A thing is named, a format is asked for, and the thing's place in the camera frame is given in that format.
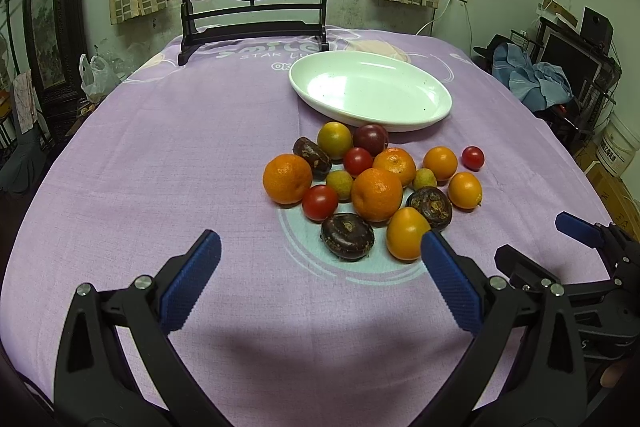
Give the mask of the person's right hand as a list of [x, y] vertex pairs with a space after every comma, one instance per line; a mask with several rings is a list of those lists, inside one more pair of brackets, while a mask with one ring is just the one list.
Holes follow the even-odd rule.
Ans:
[[620, 381], [626, 371], [628, 362], [626, 360], [620, 360], [609, 366], [603, 372], [600, 378], [600, 385], [605, 389], [612, 389]]

